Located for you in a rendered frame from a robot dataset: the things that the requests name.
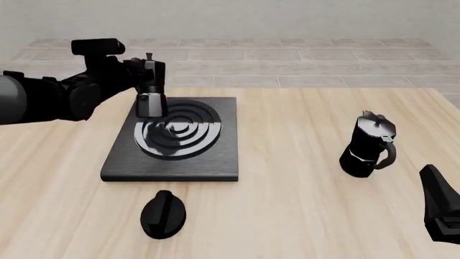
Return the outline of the silver moka pot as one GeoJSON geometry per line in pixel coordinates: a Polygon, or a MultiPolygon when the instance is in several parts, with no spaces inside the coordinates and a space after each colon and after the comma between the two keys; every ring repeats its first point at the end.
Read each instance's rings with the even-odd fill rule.
{"type": "Polygon", "coordinates": [[[153,53],[146,53],[144,75],[137,87],[136,116],[138,118],[160,118],[167,115],[165,95],[166,64],[153,60],[153,53]]]}

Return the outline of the round black stove knob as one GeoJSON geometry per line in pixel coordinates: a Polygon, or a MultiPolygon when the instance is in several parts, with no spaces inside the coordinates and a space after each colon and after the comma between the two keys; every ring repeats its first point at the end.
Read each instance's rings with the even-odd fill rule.
{"type": "Polygon", "coordinates": [[[152,239],[162,240],[176,235],[186,221],[185,205],[171,191],[160,190],[147,202],[140,215],[144,233],[152,239]]]}

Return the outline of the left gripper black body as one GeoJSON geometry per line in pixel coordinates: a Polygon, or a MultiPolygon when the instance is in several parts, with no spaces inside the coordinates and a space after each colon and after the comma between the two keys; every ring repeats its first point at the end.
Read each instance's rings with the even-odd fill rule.
{"type": "Polygon", "coordinates": [[[86,55],[86,73],[102,83],[120,83],[129,81],[126,66],[114,55],[86,55]]]}

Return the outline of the flat black stove plate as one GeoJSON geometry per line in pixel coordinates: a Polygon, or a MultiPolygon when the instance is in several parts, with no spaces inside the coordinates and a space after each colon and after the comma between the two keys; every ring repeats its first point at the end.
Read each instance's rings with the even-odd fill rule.
{"type": "Polygon", "coordinates": [[[234,97],[170,97],[168,114],[142,119],[132,107],[104,162],[105,182],[236,182],[234,97]]]}

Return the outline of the small flat plate on stalk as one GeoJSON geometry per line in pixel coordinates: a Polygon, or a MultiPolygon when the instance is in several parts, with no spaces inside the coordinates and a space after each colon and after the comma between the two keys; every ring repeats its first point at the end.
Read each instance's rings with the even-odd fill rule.
{"type": "Polygon", "coordinates": [[[116,38],[100,38],[72,40],[71,51],[74,55],[82,56],[122,55],[126,48],[116,38]]]}

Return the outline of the black moka pot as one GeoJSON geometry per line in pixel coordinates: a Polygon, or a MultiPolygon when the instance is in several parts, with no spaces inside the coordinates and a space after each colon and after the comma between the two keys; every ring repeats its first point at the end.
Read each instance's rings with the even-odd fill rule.
{"type": "Polygon", "coordinates": [[[351,142],[339,163],[344,172],[356,178],[367,178],[396,160],[396,126],[381,114],[362,112],[356,119],[351,142]]]}

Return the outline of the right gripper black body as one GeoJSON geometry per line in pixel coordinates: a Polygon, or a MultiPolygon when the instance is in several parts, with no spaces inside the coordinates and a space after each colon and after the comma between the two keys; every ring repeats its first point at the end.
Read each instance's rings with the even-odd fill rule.
{"type": "Polygon", "coordinates": [[[445,215],[424,215],[425,228],[432,241],[460,243],[460,212],[445,215]]]}

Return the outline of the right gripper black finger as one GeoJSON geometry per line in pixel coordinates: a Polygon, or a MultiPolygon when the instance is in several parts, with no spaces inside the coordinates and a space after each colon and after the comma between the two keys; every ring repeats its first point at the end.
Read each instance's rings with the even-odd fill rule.
{"type": "Polygon", "coordinates": [[[431,164],[420,170],[425,199],[425,217],[460,217],[460,194],[431,164]]]}

